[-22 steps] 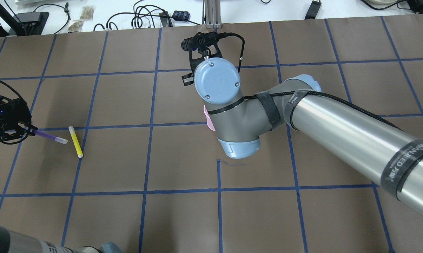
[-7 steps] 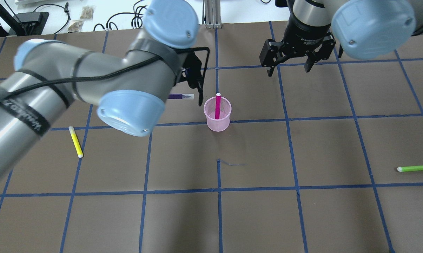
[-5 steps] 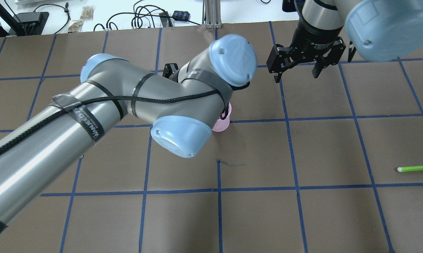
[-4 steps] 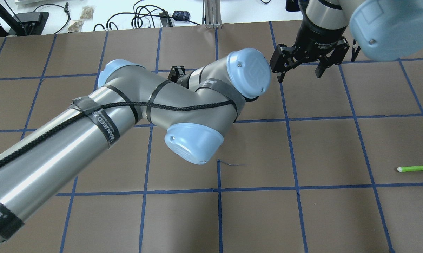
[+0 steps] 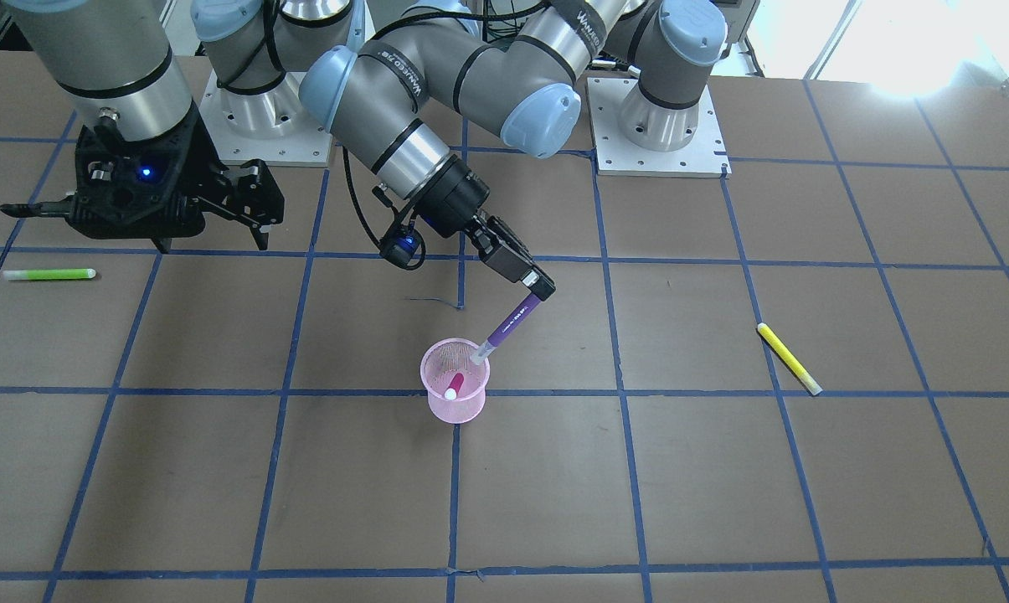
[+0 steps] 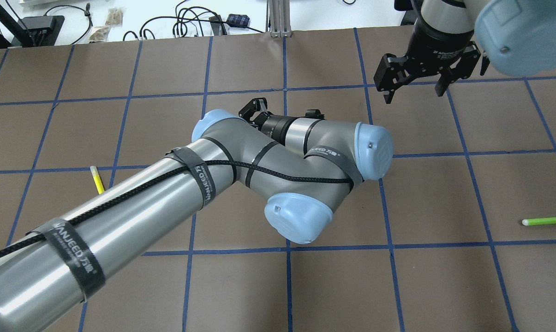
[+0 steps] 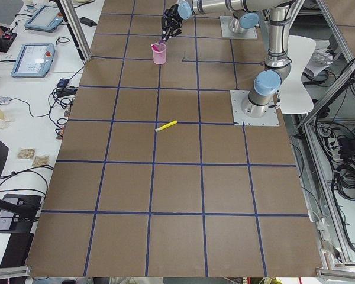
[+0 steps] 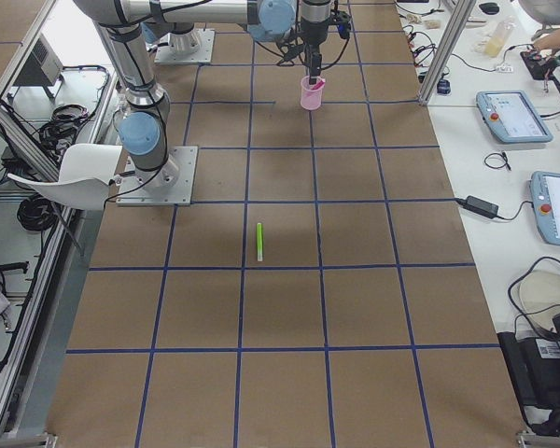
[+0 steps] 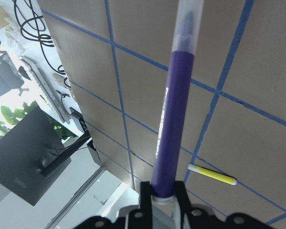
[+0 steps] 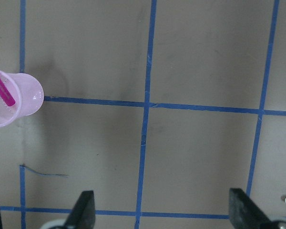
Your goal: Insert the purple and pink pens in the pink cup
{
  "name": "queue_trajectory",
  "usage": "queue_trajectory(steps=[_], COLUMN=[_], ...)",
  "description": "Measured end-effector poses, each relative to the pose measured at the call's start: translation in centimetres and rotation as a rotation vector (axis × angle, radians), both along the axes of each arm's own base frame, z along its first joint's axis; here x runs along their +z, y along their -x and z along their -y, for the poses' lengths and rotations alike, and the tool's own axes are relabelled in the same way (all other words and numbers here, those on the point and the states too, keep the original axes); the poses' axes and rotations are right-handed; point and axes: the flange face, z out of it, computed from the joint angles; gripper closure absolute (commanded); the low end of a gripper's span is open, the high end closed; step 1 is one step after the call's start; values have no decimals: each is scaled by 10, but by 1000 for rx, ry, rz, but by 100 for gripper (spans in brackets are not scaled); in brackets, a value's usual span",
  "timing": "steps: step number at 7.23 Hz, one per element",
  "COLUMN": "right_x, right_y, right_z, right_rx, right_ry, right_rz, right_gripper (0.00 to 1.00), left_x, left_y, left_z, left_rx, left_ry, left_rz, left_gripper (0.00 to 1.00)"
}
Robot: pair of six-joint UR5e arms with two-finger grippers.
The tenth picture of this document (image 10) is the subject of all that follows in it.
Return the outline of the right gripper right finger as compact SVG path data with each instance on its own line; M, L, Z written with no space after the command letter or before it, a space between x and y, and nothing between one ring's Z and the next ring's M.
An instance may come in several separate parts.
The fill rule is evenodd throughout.
M271 223L241 188L229 189L228 215L234 229L261 229Z

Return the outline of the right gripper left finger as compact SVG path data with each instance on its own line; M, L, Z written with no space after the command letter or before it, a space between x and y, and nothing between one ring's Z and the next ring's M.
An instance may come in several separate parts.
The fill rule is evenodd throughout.
M83 191L71 213L67 217L64 229L92 229L96 222L94 192Z

